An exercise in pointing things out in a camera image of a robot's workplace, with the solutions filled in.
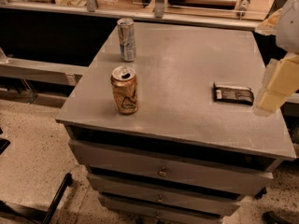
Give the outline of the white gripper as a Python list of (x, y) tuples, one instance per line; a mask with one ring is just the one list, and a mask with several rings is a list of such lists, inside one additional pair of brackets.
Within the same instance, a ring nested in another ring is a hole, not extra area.
[[(255, 32), (260, 35), (275, 35), (281, 8), (262, 21)], [(262, 87), (257, 96), (257, 108), (274, 113), (287, 98), (299, 90), (299, 55), (288, 53), (283, 59), (271, 59), (265, 67)]]

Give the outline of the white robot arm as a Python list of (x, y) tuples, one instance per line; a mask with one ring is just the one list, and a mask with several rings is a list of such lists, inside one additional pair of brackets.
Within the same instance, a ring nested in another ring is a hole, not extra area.
[(279, 61), (270, 60), (256, 98), (257, 109), (274, 113), (299, 90), (299, 0), (288, 0), (255, 31), (262, 35), (275, 35), (277, 46), (287, 52)]

